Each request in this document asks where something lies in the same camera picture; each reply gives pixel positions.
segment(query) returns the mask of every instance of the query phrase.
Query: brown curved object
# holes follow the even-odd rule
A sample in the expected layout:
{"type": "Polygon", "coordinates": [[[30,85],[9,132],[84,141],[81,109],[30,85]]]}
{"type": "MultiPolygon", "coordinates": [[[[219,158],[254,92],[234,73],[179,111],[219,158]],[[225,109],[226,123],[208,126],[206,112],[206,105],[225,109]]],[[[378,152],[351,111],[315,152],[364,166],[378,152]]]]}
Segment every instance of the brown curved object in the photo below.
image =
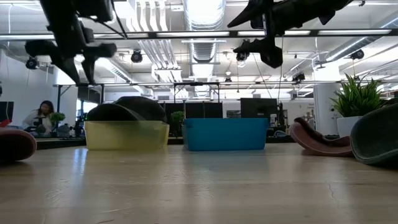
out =
{"type": "Polygon", "coordinates": [[[349,137],[335,140],[326,139],[322,134],[312,129],[302,118],[296,118],[290,126],[290,135],[306,151],[304,154],[314,156],[353,156],[349,137]]]}
{"type": "Polygon", "coordinates": [[[29,133],[0,128],[0,161],[21,161],[32,156],[37,149],[35,138],[29,133]]]}

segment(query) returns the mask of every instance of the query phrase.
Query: robotic arm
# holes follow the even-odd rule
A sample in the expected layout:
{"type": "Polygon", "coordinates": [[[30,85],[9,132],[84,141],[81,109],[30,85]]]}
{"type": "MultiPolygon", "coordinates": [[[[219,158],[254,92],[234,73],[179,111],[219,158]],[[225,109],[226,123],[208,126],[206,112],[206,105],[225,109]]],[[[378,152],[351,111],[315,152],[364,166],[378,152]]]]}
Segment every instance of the robotic arm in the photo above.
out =
{"type": "Polygon", "coordinates": [[[284,35],[286,30],[300,28],[303,23],[319,18],[327,24],[336,14],[353,0],[249,0],[245,9],[229,24],[235,27],[251,21],[253,29],[264,29],[262,40],[246,42],[234,49],[235,53],[260,53],[261,60],[272,68],[283,63],[282,49],[275,46],[275,36],[284,35]]]}
{"type": "Polygon", "coordinates": [[[80,17],[96,16],[98,22],[113,19],[111,0],[40,0],[49,22],[47,30],[53,32],[55,45],[49,40],[31,40],[25,50],[31,57],[49,55],[52,63],[64,71],[76,84],[80,77],[74,58],[82,54],[81,63],[89,84],[94,84],[94,65],[100,57],[112,57],[117,51],[115,44],[101,44],[94,41],[92,29],[84,27],[80,17]]]}

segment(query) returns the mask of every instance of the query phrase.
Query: woman's hair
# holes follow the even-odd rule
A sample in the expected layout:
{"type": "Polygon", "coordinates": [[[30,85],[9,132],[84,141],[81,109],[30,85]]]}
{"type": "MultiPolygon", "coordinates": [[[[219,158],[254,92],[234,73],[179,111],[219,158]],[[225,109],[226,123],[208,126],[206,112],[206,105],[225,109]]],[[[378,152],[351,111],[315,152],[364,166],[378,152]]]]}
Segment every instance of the woman's hair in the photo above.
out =
{"type": "Polygon", "coordinates": [[[42,115],[42,114],[43,114],[43,112],[42,112],[42,106],[43,106],[44,104],[47,105],[47,106],[49,106],[49,108],[50,108],[50,114],[54,113],[54,105],[52,104],[52,102],[49,101],[49,100],[45,100],[45,101],[43,101],[43,102],[40,104],[39,109],[37,110],[37,115],[42,115]]]}

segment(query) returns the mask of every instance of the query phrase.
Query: blue plastic bin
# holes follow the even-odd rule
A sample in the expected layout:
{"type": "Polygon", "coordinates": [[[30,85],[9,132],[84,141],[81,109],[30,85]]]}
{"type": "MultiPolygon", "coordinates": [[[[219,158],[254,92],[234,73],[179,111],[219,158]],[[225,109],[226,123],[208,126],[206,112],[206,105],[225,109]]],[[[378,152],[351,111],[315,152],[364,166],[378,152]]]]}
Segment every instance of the blue plastic bin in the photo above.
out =
{"type": "Polygon", "coordinates": [[[266,118],[193,118],[183,126],[189,151],[261,150],[266,145],[266,118]]]}

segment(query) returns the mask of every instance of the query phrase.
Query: woman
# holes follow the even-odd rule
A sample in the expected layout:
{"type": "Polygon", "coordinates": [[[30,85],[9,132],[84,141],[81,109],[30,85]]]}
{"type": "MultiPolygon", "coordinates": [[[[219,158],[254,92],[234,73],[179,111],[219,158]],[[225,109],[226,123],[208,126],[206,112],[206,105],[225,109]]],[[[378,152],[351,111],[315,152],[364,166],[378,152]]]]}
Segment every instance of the woman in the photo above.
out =
{"type": "Polygon", "coordinates": [[[45,128],[45,133],[50,134],[53,129],[53,124],[50,120],[52,113],[54,113],[54,105],[51,101],[43,101],[40,107],[37,110],[33,110],[22,122],[24,129],[42,125],[45,128]]]}

